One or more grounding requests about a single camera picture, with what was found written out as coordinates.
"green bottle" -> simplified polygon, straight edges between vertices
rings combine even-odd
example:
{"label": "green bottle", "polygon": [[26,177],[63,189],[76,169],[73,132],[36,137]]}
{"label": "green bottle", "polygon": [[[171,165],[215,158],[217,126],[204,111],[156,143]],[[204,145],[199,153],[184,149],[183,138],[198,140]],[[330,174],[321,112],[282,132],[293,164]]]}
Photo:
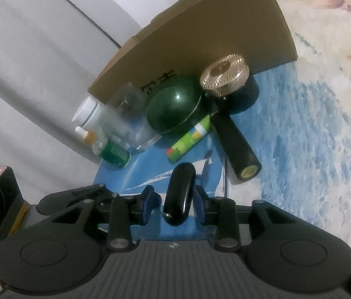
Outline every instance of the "green bottle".
{"label": "green bottle", "polygon": [[130,163],[131,154],[106,137],[100,128],[98,133],[81,127],[76,127],[75,131],[85,144],[91,146],[93,153],[103,160],[119,168],[125,168]]}

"cardboard box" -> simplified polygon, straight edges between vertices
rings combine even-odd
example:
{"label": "cardboard box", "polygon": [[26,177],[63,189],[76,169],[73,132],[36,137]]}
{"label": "cardboard box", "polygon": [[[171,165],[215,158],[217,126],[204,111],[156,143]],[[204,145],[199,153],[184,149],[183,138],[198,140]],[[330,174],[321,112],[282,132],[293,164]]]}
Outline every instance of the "cardboard box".
{"label": "cardboard box", "polygon": [[233,53],[252,73],[297,59],[276,0],[179,0],[127,42],[88,91],[104,104],[128,82],[149,94],[171,75],[200,77]]}

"green bowl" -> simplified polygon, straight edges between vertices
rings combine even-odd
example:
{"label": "green bowl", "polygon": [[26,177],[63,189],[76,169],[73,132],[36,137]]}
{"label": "green bowl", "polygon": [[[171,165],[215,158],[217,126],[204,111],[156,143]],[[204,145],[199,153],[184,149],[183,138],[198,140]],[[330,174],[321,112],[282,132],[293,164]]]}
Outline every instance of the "green bowl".
{"label": "green bowl", "polygon": [[207,115],[203,91],[197,78],[173,76],[147,98],[146,118],[161,135],[183,135]]}

